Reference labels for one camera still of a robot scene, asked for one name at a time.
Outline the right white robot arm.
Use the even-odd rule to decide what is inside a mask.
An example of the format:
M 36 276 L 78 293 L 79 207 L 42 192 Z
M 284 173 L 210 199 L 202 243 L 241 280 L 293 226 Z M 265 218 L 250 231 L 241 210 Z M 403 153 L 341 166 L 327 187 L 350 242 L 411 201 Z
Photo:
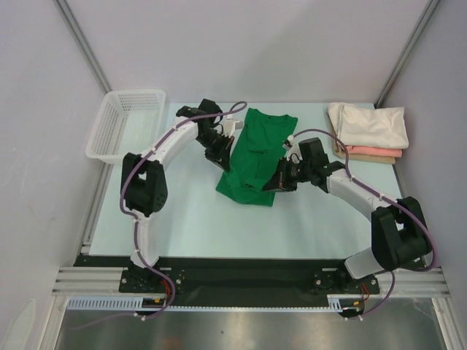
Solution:
M 336 283 L 344 292 L 354 292 L 363 279 L 394 271 L 433 251 L 420 204 L 412 197 L 387 197 L 352 176 L 348 165 L 331 162 L 318 138 L 284 142 L 286 154 L 264 184 L 264 192 L 293 192 L 308 182 L 336 196 L 360 212 L 371 224 L 371 245 L 343 260 Z

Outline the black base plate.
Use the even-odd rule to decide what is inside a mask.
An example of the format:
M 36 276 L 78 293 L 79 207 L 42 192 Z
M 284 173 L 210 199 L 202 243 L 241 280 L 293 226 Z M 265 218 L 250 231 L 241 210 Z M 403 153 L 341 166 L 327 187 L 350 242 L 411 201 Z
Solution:
M 382 293 L 382 280 L 394 285 L 396 273 L 352 279 L 340 260 L 265 260 L 163 257 L 152 269 L 129 257 L 80 255 L 80 268 L 121 268 L 119 293 L 142 295 L 143 310 L 160 308 L 299 309 L 331 306 L 360 309 Z

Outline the cream folded t shirt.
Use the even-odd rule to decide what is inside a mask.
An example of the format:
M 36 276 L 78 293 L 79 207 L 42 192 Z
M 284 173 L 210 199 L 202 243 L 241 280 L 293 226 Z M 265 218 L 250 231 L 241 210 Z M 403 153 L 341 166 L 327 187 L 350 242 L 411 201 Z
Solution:
M 385 149 L 409 146 L 403 107 L 367 109 L 348 103 L 331 103 L 327 112 L 337 137 L 346 146 Z

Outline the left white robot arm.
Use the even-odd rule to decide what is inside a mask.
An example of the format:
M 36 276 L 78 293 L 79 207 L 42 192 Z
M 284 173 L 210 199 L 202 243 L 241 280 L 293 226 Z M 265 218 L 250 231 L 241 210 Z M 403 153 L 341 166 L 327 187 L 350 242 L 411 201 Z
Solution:
M 235 131 L 243 122 L 234 118 L 247 104 L 239 102 L 224 112 L 214 101 L 203 99 L 199 106 L 180 108 L 171 127 L 154 144 L 139 154 L 123 158 L 120 210 L 133 220 L 131 262 L 127 283 L 137 283 L 151 292 L 160 283 L 170 286 L 168 277 L 155 267 L 159 254 L 149 252 L 150 222 L 165 205 L 168 187 L 165 171 L 192 141 L 205 149 L 205 158 L 224 171 L 230 169 Z

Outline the green t shirt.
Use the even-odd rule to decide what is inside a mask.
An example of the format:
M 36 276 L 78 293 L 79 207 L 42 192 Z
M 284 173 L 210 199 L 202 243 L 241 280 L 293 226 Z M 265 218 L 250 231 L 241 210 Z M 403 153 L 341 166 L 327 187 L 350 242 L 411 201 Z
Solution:
M 249 109 L 231 153 L 231 170 L 223 172 L 216 191 L 236 203 L 273 206 L 275 194 L 264 192 L 263 186 L 285 155 L 282 143 L 297 124 L 298 119 L 288 114 L 276 116 Z

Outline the aluminium corner post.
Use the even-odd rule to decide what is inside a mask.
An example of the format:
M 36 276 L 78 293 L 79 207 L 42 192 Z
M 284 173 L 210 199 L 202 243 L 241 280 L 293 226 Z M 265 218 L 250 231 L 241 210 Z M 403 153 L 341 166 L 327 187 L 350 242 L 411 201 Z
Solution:
M 393 69 L 391 70 L 376 101 L 374 102 L 374 107 L 376 109 L 382 108 L 385 104 L 391 90 L 397 83 L 398 78 L 402 75 L 402 72 L 411 59 L 411 56 L 416 50 L 418 44 L 421 42 L 426 30 L 428 29 L 428 26 L 431 24 L 432 19 L 435 17 L 436 12 L 443 3 L 444 1 L 442 0 L 430 0 L 425 5 L 419 19 L 415 24 L 414 29 L 409 35 L 406 44 L 398 56 Z
M 53 3 L 58 10 L 64 24 L 69 30 L 78 50 L 81 52 L 85 62 L 87 63 L 92 75 L 94 76 L 97 84 L 101 88 L 104 94 L 109 93 L 112 88 L 107 79 L 104 70 L 99 63 L 89 41 L 83 31 L 76 15 L 74 14 L 72 7 L 66 0 L 53 0 Z

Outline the white plastic basket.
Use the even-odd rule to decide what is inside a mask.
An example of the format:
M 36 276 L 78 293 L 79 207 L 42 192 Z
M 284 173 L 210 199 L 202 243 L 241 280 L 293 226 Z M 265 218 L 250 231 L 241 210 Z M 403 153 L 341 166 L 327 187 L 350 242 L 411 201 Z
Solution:
M 147 149 L 165 124 L 166 93 L 159 89 L 114 90 L 105 95 L 93 124 L 85 155 L 120 165 L 130 153 Z

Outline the left aluminium corner post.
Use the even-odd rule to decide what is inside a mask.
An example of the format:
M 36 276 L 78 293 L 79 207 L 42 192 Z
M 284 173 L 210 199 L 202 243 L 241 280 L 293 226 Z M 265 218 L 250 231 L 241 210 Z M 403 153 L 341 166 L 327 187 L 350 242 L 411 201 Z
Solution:
M 76 15 L 74 14 L 72 7 L 66 0 L 53 0 L 53 3 L 58 10 L 64 24 L 69 30 L 78 50 L 81 52 L 85 62 L 87 63 L 92 75 L 94 76 L 97 84 L 101 88 L 104 94 L 109 93 L 112 88 L 107 79 L 104 70 L 99 63 L 89 41 L 83 31 Z

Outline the right aluminium corner post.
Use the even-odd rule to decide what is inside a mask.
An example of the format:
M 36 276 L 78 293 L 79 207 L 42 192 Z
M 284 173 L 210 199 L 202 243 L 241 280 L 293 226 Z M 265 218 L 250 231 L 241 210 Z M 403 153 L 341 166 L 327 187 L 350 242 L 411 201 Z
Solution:
M 409 35 L 406 44 L 398 56 L 393 69 L 391 70 L 376 101 L 374 102 L 374 107 L 376 109 L 382 108 L 385 104 L 391 90 L 397 83 L 398 78 L 402 75 L 402 72 L 411 59 L 411 56 L 416 50 L 418 44 L 421 42 L 426 30 L 428 29 L 428 26 L 431 24 L 432 19 L 435 17 L 436 12 L 443 3 L 444 1 L 442 0 L 430 0 L 425 5 L 419 19 L 415 24 L 414 29 Z

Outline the aluminium front rail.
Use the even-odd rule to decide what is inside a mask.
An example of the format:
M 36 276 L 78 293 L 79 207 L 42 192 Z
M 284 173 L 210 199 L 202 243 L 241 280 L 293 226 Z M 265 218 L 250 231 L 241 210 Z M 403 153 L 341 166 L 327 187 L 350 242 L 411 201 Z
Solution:
M 62 267 L 53 285 L 53 295 L 118 295 L 125 268 Z M 448 298 L 450 296 L 443 271 L 428 272 L 398 269 L 393 298 Z

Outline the pink folded t shirt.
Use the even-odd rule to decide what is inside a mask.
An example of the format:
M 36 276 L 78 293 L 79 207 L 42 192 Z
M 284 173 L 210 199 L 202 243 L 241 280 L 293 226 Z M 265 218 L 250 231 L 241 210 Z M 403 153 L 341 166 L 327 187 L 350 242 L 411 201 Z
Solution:
M 389 158 L 400 158 L 402 156 L 401 149 L 347 145 L 347 151 L 353 155 L 370 155 Z

